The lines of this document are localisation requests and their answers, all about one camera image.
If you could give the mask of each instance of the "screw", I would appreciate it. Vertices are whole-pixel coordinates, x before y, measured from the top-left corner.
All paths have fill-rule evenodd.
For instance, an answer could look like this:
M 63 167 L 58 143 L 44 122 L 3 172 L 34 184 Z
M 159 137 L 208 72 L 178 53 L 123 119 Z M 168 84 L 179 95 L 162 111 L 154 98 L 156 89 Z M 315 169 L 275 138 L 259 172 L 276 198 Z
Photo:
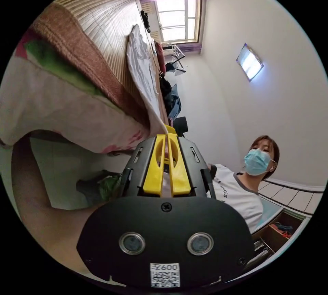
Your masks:
M 238 265 L 245 265 L 246 263 L 246 259 L 244 257 L 241 257 L 239 260 L 238 260 Z
M 172 210 L 172 205 L 170 203 L 163 203 L 161 208 L 163 212 L 170 212 Z

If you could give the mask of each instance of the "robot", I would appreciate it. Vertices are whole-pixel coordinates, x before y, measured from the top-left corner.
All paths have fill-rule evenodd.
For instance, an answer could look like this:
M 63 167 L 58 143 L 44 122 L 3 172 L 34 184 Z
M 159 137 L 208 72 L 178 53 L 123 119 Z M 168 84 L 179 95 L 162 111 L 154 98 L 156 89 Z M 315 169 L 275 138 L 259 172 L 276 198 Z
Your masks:
M 119 197 L 89 217 L 77 251 L 93 275 L 135 294 L 205 293 L 242 275 L 254 244 L 243 217 L 216 200 L 196 145 L 167 129 L 135 149 Z M 171 198 L 161 197 L 164 167 Z

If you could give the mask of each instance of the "woman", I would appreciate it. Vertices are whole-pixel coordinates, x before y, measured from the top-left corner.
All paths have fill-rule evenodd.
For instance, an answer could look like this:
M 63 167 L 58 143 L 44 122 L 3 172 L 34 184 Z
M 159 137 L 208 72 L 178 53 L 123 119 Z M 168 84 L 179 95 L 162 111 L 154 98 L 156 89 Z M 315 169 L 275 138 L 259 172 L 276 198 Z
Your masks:
M 210 165 L 216 198 L 232 206 L 245 219 L 252 233 L 263 214 L 258 195 L 260 182 L 270 177 L 277 168 L 279 148 L 269 136 L 258 137 L 244 157 L 245 173 L 237 175 L 227 167 Z

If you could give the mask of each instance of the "white t-shirt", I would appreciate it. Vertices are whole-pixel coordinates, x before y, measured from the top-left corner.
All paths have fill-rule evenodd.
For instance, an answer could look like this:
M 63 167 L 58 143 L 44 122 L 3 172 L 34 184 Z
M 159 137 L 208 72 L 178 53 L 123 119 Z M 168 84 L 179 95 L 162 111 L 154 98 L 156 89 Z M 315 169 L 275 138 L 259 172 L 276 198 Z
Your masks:
M 246 188 L 237 175 L 227 167 L 215 164 L 217 171 L 213 180 L 216 199 L 233 207 L 246 221 L 252 233 L 263 214 L 259 195 Z

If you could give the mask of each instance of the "wall light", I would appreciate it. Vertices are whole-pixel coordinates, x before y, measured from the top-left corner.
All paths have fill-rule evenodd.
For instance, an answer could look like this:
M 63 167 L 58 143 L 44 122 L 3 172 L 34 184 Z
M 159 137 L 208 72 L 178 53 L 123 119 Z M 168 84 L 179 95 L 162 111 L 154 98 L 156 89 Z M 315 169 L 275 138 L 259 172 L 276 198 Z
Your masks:
M 245 43 L 240 50 L 240 54 L 236 60 L 244 71 L 248 81 L 250 82 L 258 72 L 264 67 L 262 61 L 254 53 L 254 51 Z

